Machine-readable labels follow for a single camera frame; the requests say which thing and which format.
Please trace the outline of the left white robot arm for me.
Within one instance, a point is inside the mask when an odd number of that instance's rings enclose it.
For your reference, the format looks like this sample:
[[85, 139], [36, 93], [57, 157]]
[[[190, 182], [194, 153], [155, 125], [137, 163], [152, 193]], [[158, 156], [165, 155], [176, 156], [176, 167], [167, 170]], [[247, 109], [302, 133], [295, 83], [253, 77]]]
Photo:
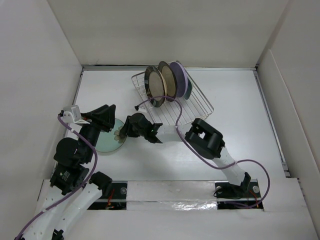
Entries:
[[114, 128], [115, 112], [114, 104], [86, 113], [72, 105], [58, 114], [58, 121], [77, 139], [65, 137], [58, 142], [53, 157], [57, 164], [41, 210], [22, 228], [17, 240], [62, 240], [82, 211], [111, 194], [113, 180], [95, 171], [96, 145], [102, 132]]

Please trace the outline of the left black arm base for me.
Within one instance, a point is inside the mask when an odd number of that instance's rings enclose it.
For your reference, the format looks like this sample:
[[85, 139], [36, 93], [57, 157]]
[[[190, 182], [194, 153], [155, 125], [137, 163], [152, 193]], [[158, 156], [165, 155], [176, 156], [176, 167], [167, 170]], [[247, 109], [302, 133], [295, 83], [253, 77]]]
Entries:
[[88, 210], [126, 210], [127, 209], [127, 181], [114, 181], [111, 190], [90, 205]]

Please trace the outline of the brown rimmed deep plate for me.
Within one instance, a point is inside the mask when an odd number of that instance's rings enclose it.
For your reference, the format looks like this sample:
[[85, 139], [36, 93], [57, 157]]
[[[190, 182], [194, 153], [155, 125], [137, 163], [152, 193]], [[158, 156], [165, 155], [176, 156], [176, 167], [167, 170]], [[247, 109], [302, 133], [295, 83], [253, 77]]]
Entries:
[[159, 62], [158, 70], [162, 74], [166, 83], [166, 95], [175, 99], [177, 97], [178, 85], [173, 70], [165, 61]]

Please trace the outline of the round light green plate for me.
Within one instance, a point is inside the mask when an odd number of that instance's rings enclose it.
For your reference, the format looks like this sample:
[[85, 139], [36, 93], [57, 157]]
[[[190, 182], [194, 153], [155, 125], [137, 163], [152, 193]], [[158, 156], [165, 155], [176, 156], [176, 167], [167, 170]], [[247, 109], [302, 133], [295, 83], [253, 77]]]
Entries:
[[126, 136], [120, 136], [120, 131], [124, 123], [116, 118], [114, 127], [109, 132], [101, 132], [99, 134], [95, 149], [100, 153], [110, 153], [120, 148], [126, 141]]

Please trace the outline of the striped rim beige plate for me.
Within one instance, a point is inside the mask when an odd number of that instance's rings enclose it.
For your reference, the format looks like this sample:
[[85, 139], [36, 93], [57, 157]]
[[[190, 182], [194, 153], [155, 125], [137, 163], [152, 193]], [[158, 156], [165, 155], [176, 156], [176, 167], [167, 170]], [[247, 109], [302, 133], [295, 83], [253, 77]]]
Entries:
[[164, 86], [159, 70], [155, 66], [148, 66], [144, 73], [144, 87], [146, 95], [153, 107], [159, 108], [164, 102]]

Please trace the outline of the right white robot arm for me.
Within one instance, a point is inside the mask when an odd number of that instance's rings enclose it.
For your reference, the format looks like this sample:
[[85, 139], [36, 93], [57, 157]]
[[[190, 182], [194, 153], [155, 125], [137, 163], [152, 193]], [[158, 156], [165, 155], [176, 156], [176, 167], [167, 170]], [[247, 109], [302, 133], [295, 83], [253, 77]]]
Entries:
[[152, 144], [183, 142], [204, 160], [212, 160], [214, 169], [221, 170], [230, 184], [232, 193], [242, 197], [249, 191], [250, 175], [231, 157], [223, 134], [201, 118], [183, 125], [151, 123], [141, 113], [128, 116], [119, 131], [123, 137], [143, 137]]

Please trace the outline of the purple round plate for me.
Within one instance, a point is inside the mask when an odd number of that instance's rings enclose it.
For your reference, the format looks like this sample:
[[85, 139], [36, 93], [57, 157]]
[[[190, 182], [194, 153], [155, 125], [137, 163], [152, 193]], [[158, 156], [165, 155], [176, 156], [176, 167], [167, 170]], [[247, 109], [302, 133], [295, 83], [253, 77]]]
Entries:
[[169, 67], [173, 71], [177, 82], [176, 97], [183, 97], [188, 89], [188, 77], [185, 68], [177, 61], [173, 61], [169, 64]]

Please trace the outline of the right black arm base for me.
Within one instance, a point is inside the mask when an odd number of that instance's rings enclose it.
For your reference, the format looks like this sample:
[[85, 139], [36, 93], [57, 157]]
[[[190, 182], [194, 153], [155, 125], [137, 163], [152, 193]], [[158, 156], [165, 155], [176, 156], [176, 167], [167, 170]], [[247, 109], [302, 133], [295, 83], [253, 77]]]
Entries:
[[261, 191], [257, 180], [251, 180], [247, 190], [242, 190], [238, 186], [233, 186], [227, 181], [217, 181], [214, 183], [218, 210], [236, 210], [246, 206], [257, 204], [261, 198]]

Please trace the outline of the beige bird pattern plate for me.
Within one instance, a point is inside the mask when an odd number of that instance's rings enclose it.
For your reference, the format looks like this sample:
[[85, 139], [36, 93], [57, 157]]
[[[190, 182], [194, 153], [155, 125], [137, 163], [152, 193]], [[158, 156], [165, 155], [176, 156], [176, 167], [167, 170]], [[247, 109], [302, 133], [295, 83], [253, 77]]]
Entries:
[[159, 71], [161, 79], [162, 79], [162, 83], [163, 83], [163, 91], [164, 91], [164, 96], [168, 96], [168, 88], [167, 88], [167, 82], [165, 80], [165, 77], [162, 75], [162, 73]]

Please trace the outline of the rectangular light green plate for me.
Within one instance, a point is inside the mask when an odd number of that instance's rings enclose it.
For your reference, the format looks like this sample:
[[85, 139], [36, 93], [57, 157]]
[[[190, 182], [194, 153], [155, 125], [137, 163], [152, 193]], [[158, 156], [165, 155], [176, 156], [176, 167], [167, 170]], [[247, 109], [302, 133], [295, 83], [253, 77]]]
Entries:
[[187, 84], [187, 90], [183, 96], [183, 98], [185, 100], [188, 100], [191, 96], [192, 90], [193, 90], [193, 83], [191, 82], [191, 80], [188, 78], [188, 84]]

